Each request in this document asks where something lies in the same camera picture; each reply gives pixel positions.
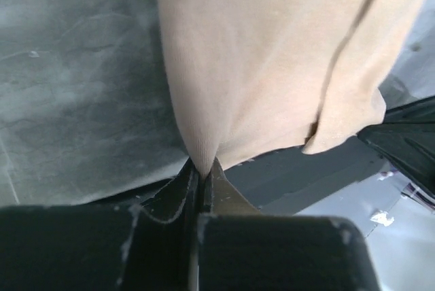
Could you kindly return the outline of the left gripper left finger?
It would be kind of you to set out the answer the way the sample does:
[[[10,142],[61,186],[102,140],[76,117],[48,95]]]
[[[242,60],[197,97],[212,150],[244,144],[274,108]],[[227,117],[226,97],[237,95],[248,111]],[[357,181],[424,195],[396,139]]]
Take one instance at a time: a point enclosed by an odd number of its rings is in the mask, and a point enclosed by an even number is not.
[[[198,172],[149,201],[1,209],[2,290],[186,290]]]

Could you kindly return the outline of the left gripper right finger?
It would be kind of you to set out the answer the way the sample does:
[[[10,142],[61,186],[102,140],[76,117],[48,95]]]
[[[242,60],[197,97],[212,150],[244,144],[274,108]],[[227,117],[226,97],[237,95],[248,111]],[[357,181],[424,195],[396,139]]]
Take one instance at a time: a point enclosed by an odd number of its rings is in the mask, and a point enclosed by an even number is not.
[[[200,290],[378,290],[362,233],[338,217],[267,216],[218,161],[198,217]]]

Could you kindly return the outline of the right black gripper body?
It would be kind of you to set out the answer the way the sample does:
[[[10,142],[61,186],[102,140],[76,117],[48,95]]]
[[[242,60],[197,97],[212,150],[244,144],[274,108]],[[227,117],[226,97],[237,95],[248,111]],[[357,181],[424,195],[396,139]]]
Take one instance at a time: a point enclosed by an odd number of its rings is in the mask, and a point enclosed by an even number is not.
[[[358,139],[434,197],[434,97],[387,110],[384,121],[362,129]]]

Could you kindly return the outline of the tan t shirt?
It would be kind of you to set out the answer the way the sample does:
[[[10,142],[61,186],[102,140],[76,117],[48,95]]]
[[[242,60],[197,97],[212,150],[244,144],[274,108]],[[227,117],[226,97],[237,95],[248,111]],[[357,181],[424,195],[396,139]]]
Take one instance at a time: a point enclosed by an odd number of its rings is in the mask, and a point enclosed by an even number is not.
[[[158,0],[177,125],[201,175],[382,122],[379,86],[425,0]]]

